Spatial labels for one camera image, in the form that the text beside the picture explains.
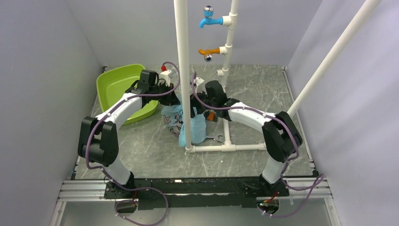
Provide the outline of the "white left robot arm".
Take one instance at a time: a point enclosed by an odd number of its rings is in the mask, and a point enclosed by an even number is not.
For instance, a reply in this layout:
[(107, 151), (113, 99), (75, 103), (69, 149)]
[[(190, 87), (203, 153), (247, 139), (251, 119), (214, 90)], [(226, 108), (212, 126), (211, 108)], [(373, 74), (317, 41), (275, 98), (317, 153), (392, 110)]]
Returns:
[(166, 106), (179, 103), (175, 94), (179, 83), (171, 82), (177, 70), (165, 66), (161, 69), (161, 73), (142, 70), (139, 79), (127, 88), (120, 100), (96, 117), (85, 117), (81, 123), (78, 155), (85, 159), (88, 169), (101, 170), (124, 198), (132, 196), (136, 186), (134, 174), (119, 157), (119, 128), (151, 101)]

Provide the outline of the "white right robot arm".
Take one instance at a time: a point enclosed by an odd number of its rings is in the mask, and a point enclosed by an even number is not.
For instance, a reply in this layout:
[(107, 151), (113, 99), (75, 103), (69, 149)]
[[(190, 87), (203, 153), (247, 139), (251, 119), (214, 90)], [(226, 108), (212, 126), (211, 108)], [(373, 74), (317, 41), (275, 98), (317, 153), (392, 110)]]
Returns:
[(290, 115), (284, 111), (277, 114), (263, 112), (237, 99), (228, 98), (222, 85), (216, 80), (204, 82), (201, 78), (196, 78), (191, 86), (191, 106), (198, 113), (213, 110), (220, 118), (244, 124), (263, 134), (269, 158), (261, 174), (263, 179), (259, 183), (259, 189), (264, 195), (273, 194), (287, 163), (293, 159), (293, 154), (299, 154), (299, 147), (303, 143)]

